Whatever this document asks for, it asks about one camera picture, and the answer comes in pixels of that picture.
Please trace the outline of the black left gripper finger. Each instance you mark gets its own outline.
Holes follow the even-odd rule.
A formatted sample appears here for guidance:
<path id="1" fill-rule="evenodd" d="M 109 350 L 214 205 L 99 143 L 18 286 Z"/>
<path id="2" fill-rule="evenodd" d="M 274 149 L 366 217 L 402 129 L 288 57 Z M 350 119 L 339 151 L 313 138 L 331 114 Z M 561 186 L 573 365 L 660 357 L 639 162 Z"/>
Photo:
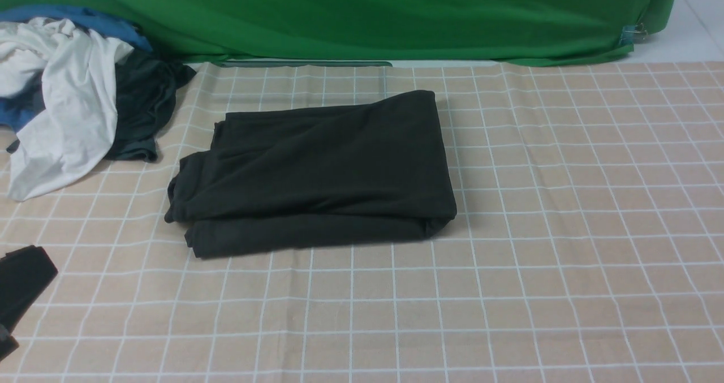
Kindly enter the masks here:
<path id="1" fill-rule="evenodd" d="M 41 246 L 26 246 L 1 259 L 1 360 L 18 349 L 16 325 L 49 287 L 58 270 Z"/>

